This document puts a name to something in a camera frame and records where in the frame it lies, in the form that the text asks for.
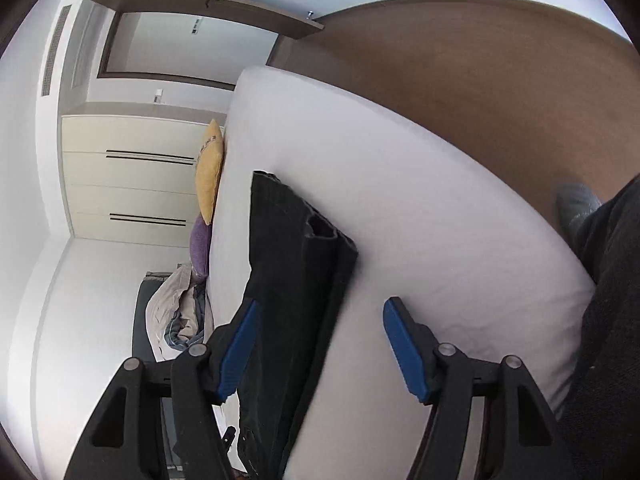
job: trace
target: white wardrobe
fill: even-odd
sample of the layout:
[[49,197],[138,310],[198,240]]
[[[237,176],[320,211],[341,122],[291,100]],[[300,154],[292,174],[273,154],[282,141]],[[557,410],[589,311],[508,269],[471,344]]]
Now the white wardrobe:
[[62,167],[76,237],[188,247],[199,213],[195,165],[224,114],[85,103],[62,116]]

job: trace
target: crumpled blanket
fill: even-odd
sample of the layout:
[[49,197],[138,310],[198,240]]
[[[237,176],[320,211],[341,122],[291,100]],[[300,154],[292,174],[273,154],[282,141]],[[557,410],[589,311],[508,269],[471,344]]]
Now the crumpled blanket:
[[189,346],[206,342],[213,318],[206,283],[181,265],[151,297],[146,306],[146,334],[156,362],[174,359]]

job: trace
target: white bed sheet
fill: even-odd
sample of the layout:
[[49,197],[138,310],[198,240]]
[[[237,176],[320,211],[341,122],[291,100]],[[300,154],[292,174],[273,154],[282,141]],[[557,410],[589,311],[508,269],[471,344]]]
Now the white bed sheet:
[[[242,74],[225,142],[208,283],[216,324],[231,320],[250,273],[254,170],[276,174],[360,252],[286,479],[407,475],[428,408],[407,392],[386,340],[389,296],[469,356],[521,356],[550,405],[560,405],[593,282],[496,176],[385,108],[270,68]],[[225,415],[238,423],[237,397]],[[474,401],[461,479],[473,476],[481,419]]]

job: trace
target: person's leg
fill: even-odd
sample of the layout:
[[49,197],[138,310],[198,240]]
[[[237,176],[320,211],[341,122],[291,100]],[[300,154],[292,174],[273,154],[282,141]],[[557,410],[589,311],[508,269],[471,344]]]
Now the person's leg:
[[596,289],[559,427],[581,479],[640,478],[640,179],[567,234]]
[[572,245],[585,218],[602,205],[600,199],[584,184],[565,184],[556,197],[558,220],[569,244]]

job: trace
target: foot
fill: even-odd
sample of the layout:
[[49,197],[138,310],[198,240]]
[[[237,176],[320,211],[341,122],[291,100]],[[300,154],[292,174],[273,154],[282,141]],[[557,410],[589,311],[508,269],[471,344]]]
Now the foot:
[[601,205],[602,202],[585,184],[563,184],[560,187],[556,196],[558,219],[570,244],[587,216]]

